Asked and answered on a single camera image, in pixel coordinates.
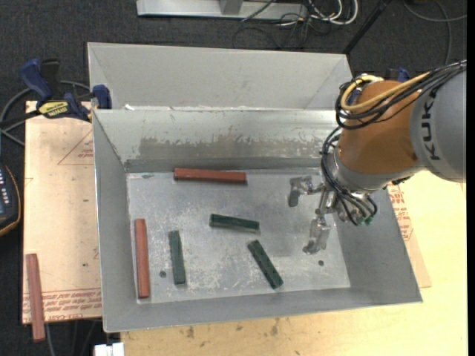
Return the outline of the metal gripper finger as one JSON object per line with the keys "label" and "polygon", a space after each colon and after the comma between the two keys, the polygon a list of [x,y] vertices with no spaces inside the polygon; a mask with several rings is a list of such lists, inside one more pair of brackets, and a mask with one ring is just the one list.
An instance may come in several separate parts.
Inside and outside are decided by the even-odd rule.
{"label": "metal gripper finger", "polygon": [[330,226],[327,223],[325,213],[321,209],[315,210],[315,218],[310,224],[309,241],[303,247],[305,254],[316,254],[325,250],[330,235]]}
{"label": "metal gripper finger", "polygon": [[321,192],[323,183],[316,183],[312,176],[295,177],[290,180],[290,193],[288,197],[289,207],[298,205],[299,197],[303,195],[313,195]]}

